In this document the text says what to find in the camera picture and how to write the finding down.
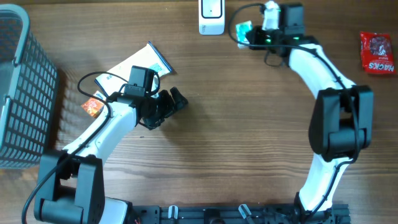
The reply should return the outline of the teal tissue pack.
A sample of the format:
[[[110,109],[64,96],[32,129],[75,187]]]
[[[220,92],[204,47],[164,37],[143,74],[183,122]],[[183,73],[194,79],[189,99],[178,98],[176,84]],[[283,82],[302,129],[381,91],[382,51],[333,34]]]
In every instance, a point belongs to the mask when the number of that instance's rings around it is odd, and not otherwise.
[[[238,43],[239,49],[247,48],[247,44],[250,44],[250,42],[246,38],[246,34],[251,30],[252,30],[251,21],[246,21],[236,24],[236,37],[239,42]]]

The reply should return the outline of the large cream snack bag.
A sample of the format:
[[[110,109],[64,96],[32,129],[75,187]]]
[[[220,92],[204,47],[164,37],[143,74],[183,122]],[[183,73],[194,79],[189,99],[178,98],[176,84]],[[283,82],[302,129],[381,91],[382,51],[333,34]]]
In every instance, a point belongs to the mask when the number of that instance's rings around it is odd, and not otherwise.
[[[105,96],[110,96],[114,92],[118,92],[123,84],[128,82],[132,84],[133,81],[129,81],[129,79],[136,73],[142,78],[146,70],[152,70],[160,77],[173,72],[171,65],[150,41],[148,41],[144,48],[117,64],[106,73],[97,76],[95,83],[103,91]]]

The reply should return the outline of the orange tissue pack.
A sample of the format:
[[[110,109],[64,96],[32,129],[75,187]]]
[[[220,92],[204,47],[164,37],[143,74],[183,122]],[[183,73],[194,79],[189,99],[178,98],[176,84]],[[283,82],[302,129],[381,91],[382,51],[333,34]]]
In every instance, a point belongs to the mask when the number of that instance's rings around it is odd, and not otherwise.
[[[87,100],[85,103],[81,105],[81,107],[93,118],[97,118],[103,108],[104,108],[104,103],[100,100],[97,100],[96,98],[90,98]]]

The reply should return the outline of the red snack bag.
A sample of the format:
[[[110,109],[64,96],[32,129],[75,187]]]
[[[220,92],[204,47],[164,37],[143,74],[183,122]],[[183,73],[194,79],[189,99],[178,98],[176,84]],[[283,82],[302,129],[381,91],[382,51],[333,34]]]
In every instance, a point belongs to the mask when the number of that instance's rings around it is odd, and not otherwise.
[[[366,73],[395,74],[392,42],[389,34],[360,32],[361,62]]]

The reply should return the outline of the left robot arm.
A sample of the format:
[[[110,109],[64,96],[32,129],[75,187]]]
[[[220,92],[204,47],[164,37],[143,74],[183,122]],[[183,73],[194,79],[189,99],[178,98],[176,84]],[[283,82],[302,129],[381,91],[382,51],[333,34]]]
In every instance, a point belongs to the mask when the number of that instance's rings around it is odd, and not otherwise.
[[[120,140],[137,125],[158,128],[188,100],[176,87],[161,90],[159,74],[132,66],[130,76],[106,99],[104,110],[80,136],[61,151],[42,155],[37,186],[21,220],[34,204],[34,217],[46,223],[141,223],[131,202],[104,192],[103,166]]]

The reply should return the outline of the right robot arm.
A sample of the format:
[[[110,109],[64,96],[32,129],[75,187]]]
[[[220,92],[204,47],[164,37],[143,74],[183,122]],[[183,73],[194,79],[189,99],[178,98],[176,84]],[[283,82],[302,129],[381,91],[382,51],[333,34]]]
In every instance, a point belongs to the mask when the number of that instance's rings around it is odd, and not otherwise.
[[[313,159],[295,198],[295,221],[324,221],[345,170],[371,143],[374,95],[370,87],[346,78],[319,42],[304,34],[302,4],[268,1],[259,8],[264,20],[246,34],[250,48],[281,57],[315,97],[308,129]]]

